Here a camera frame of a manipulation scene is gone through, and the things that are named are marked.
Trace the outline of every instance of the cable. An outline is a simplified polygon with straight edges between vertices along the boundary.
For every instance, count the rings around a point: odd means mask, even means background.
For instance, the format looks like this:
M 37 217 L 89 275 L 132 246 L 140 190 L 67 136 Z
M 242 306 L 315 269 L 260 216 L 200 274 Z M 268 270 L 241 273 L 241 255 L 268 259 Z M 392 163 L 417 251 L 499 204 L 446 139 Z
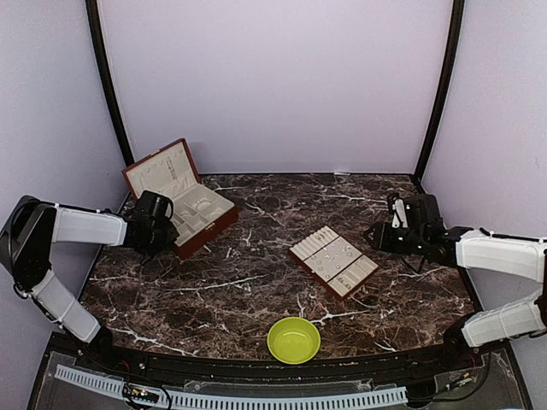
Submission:
M 87 359 L 91 360 L 93 363 L 95 363 L 97 366 L 101 367 L 102 369 L 106 370 L 107 372 L 111 372 L 111 373 L 117 374 L 117 375 L 122 376 L 122 377 L 131 376 L 133 378 L 140 378 L 141 380 L 144 380 L 147 384 L 151 384 L 152 386 L 154 386 L 155 384 L 158 384 L 158 382 L 155 382 L 151 378 L 147 378 L 146 376 L 141 376 L 140 374 L 133 374 L 133 373 L 130 373 L 130 372 L 125 372 L 125 371 L 121 372 L 121 371 L 118 371 L 118 370 L 110 369 L 110 368 L 106 367 L 105 365 L 101 364 L 100 362 L 98 362 L 97 360 L 93 359 L 91 353 L 88 352 L 86 349 L 82 349 L 82 352 L 85 353 L 85 357 Z M 167 410 L 171 410 L 171 407 L 173 406 L 173 399 L 171 398 L 171 395 L 168 393 L 168 391 L 165 389 L 165 387 L 163 387 L 161 384 L 159 386 L 159 389 L 162 390 L 163 394 L 168 399 Z
M 469 397 L 471 397 L 472 395 L 474 395 L 475 393 L 477 393 L 480 390 L 480 388 L 486 383 L 486 380 L 488 379 L 488 375 L 490 374 L 491 363 L 492 363 L 492 352 L 490 352 L 488 354 L 488 364 L 486 365 L 486 370 L 485 370 L 485 374 L 484 374 L 483 378 L 480 380 L 480 382 L 477 383 L 477 385 L 475 386 L 475 388 L 472 391 L 470 391 L 466 395 L 463 395 L 462 397 L 444 398 L 444 399 L 443 398 L 440 398 L 440 399 L 436 398 L 438 395 L 442 395 L 443 393 L 446 393 L 447 391 L 451 390 L 451 389 L 447 389 L 446 387 L 444 387 L 442 390 L 438 391 L 437 393 L 435 393 L 433 395 L 427 395 L 427 396 L 424 396 L 424 397 L 408 396 L 409 401 L 462 401 L 462 400 L 466 400 Z

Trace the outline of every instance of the dark marble surface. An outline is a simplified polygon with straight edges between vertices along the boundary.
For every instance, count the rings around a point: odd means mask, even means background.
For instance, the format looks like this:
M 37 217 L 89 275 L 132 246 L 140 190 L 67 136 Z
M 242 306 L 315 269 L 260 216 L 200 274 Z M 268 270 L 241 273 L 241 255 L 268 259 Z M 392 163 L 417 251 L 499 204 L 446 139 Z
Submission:
M 442 342 L 473 311 L 454 269 L 412 273 L 395 255 L 370 249 L 362 232 L 387 220 L 385 197 L 412 195 L 406 176 L 224 175 L 203 178 L 235 202 L 239 221 L 188 261 L 163 252 L 141 266 L 129 249 L 105 249 L 82 302 L 114 333 L 115 344 L 198 357 L 271 359 L 268 329 L 287 316 L 312 320 L 318 358 L 377 354 Z M 328 225 L 379 270 L 337 302 L 287 250 Z

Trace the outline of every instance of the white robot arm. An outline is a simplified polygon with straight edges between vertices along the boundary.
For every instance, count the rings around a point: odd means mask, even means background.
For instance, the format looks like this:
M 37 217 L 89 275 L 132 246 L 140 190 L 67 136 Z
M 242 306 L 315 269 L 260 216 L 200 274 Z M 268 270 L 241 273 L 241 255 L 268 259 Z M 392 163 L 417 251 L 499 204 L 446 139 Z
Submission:
M 48 318 L 80 341 L 96 350 L 107 349 L 111 333 L 85 310 L 51 269 L 51 244 L 126 246 L 150 258 L 178 236 L 170 221 L 172 213 L 171 200 L 149 191 L 138 199 L 128 217 L 23 196 L 0 231 L 0 263 L 13 276 L 18 296 L 30 297 Z
M 448 267 L 504 272 L 544 283 L 547 243 L 542 238 L 514 237 L 460 226 L 447 230 L 433 195 L 405 199 L 394 195 L 388 197 L 388 206 L 393 221 L 376 223 L 364 234 L 375 249 L 422 255 L 420 268 L 423 261 L 428 260 Z M 463 318 L 445 332 L 445 347 L 453 344 L 453 351 L 458 344 L 477 348 L 501 339 L 544 334 L 547 332 L 546 296 L 538 290 L 497 309 Z

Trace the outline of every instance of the green bowl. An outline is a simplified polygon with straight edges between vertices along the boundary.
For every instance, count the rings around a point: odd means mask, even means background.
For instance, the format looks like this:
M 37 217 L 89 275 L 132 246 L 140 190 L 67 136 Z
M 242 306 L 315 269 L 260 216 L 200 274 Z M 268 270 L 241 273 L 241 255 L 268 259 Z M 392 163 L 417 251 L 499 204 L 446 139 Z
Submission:
M 284 318 L 268 332 L 268 349 L 287 365 L 300 365 L 319 351 L 321 336 L 313 323 L 302 318 Z

